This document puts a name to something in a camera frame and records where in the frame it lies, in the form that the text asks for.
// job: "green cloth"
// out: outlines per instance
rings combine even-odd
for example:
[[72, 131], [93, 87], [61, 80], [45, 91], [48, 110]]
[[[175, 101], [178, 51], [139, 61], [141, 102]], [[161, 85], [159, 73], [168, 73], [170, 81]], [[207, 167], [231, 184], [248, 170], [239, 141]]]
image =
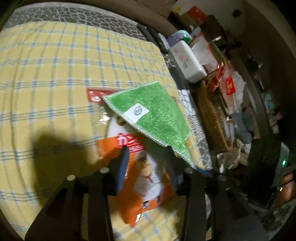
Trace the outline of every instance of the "green cloth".
[[[158, 82], [116, 92], [103, 99], [117, 115], [139, 132], [163, 147], [172, 146], [181, 158], [191, 162], [185, 145], [189, 128], [179, 106]], [[134, 122], [125, 112], [137, 103], [149, 112]]]

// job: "logo on white tag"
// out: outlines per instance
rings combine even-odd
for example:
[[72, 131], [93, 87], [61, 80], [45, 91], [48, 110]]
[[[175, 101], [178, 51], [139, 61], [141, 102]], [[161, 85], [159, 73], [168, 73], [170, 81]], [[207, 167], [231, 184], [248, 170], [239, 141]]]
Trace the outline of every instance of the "logo on white tag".
[[141, 104], [137, 103], [133, 105], [131, 108], [129, 108], [124, 114], [128, 118], [130, 118], [134, 123], [136, 123], [143, 115], [147, 114], [148, 112], [148, 109], [146, 109]]

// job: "wicker basket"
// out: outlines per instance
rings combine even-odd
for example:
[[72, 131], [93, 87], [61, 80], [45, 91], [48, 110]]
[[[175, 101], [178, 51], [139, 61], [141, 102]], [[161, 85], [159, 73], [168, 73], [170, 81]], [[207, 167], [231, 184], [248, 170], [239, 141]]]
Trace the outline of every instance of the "wicker basket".
[[224, 151], [232, 150], [232, 143], [227, 143], [220, 124], [220, 118], [210, 100], [206, 83], [203, 80], [197, 91], [197, 108], [205, 128], [205, 133], [210, 136], [211, 142]]

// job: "yellow object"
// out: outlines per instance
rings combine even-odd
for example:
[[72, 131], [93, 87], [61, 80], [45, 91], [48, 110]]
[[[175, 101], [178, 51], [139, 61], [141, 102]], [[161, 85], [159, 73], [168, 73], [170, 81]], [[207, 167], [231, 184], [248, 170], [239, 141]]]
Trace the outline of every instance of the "yellow object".
[[[30, 22], [0, 33], [0, 208], [22, 238], [63, 179], [100, 167], [96, 141], [107, 127], [97, 125], [86, 87], [128, 89], [153, 81], [178, 99], [150, 42], [60, 22]], [[189, 144], [196, 146], [192, 134]], [[200, 165], [197, 147], [191, 156]], [[184, 200], [176, 197], [144, 213], [131, 229], [110, 198], [116, 239], [174, 240]]]

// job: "snack package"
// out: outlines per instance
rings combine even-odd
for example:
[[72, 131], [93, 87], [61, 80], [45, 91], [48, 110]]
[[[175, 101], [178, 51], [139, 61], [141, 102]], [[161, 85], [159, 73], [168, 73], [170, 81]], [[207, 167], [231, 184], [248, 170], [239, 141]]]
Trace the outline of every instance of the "snack package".
[[104, 166], [119, 155], [123, 145], [129, 148], [123, 188], [116, 199], [124, 222], [133, 227], [142, 212], [156, 208], [174, 195], [168, 174], [164, 172], [164, 148], [138, 133], [117, 114], [109, 122], [106, 137], [97, 141]]

